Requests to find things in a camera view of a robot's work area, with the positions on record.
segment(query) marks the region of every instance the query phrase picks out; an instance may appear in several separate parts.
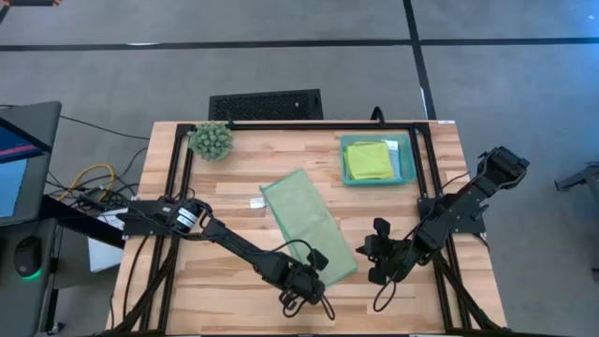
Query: wooden table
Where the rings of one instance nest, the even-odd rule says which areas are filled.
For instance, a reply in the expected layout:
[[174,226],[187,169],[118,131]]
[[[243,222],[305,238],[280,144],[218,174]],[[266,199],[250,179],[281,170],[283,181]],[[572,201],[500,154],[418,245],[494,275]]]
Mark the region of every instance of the wooden table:
[[[176,122],[155,123],[146,156],[139,194],[157,199],[164,193]],[[228,227],[260,248],[284,242],[270,209],[251,209],[250,199],[261,197],[260,185],[274,183],[294,169],[304,168],[327,202],[337,226],[352,248],[373,234],[373,219],[391,223],[391,237],[403,237],[419,220],[417,182],[402,186],[345,187],[341,181],[339,137],[343,134],[389,134],[404,131],[234,131],[234,150],[224,160],[209,163],[195,158],[190,187],[209,202]],[[467,170],[454,124],[431,122],[431,136],[442,183]],[[431,177],[423,139],[419,140],[429,190]],[[182,176],[180,155],[177,182]],[[445,192],[468,182],[458,179]],[[454,236],[463,283],[489,317],[505,325],[504,312],[487,248],[469,234]],[[150,238],[134,272],[127,311],[144,290],[153,253]],[[141,238],[127,241],[114,291],[116,322],[122,320],[124,288]],[[164,256],[169,247],[166,241]],[[373,311],[379,286],[368,282],[373,265],[354,254],[358,271],[327,289],[337,318],[330,321],[321,305],[305,305],[294,318],[285,318],[280,291],[265,284],[240,258],[208,242],[182,242],[173,287],[167,334],[220,333],[406,333],[443,331],[432,263],[416,266],[397,285],[393,302],[382,313]],[[447,284],[455,326],[460,325],[455,295]],[[156,327],[161,292],[154,297],[151,328]]]

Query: plastic tray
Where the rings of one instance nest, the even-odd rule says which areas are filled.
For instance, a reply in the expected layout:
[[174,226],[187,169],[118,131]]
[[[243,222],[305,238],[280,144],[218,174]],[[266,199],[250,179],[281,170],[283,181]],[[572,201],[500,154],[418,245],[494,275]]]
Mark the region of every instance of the plastic tray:
[[[366,179],[353,180],[349,175],[349,170],[345,166],[343,154],[345,148],[357,141],[382,141],[383,139],[395,140],[398,142],[398,158],[400,161],[401,178],[390,179]],[[341,136],[341,167],[343,183],[346,185],[379,185],[379,184],[400,184],[410,183],[416,177],[416,169],[414,167],[414,157],[412,156],[412,146],[410,138],[407,135],[391,134],[391,135],[346,135]]]

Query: green cloth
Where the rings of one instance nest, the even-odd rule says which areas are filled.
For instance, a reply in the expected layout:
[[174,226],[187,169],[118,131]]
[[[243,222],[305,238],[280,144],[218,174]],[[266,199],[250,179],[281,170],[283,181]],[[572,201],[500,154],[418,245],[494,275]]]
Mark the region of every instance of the green cloth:
[[[318,272],[326,286],[335,284],[358,269],[349,244],[303,169],[260,189],[285,240],[302,239],[329,260],[327,267]],[[289,246],[295,259],[308,263],[310,251],[305,244],[298,242]]]
[[345,149],[345,164],[353,180],[389,179],[395,176],[384,142],[357,142]]

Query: computer mouse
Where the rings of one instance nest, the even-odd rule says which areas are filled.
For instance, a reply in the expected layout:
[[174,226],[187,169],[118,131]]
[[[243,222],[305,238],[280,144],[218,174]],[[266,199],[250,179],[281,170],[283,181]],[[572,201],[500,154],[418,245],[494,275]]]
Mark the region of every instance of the computer mouse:
[[41,267],[41,239],[28,236],[15,249],[15,269],[21,277],[34,275]]

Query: yellow cable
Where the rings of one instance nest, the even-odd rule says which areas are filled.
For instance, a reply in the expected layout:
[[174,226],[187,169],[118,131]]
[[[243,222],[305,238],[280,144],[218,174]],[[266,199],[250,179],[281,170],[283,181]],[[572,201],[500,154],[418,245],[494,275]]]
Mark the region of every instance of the yellow cable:
[[102,194],[102,196],[100,196],[100,199],[99,199],[100,201],[102,201],[102,199],[108,193],[108,190],[110,190],[110,188],[112,187],[112,183],[114,183],[114,171],[108,164],[97,164],[97,165],[93,165],[93,166],[90,166],[89,168],[84,169],[80,174],[77,175],[77,178],[75,178],[75,180],[73,181],[71,186],[68,188],[68,191],[65,191],[60,197],[58,197],[57,200],[62,201],[64,198],[66,198],[68,193],[70,191],[72,191],[73,188],[75,188],[75,186],[77,186],[77,184],[79,183],[79,180],[83,177],[83,175],[85,175],[85,173],[91,171],[92,169],[100,169],[100,168],[105,168],[110,172],[109,186],[106,188],[106,191],[104,191],[104,193]]

